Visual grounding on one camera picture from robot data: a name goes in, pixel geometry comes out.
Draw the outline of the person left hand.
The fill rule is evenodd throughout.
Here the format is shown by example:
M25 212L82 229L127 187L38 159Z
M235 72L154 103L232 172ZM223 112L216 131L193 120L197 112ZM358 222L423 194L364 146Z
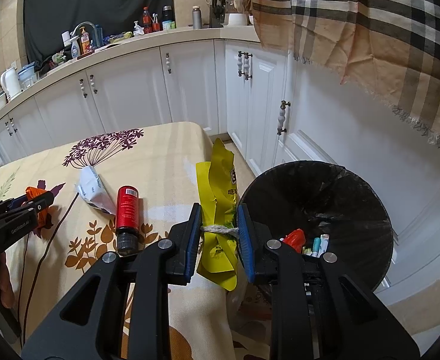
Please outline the person left hand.
M15 302L15 294L11 285L10 272L6 264L6 253L0 254L0 295L1 302L7 309L12 308Z

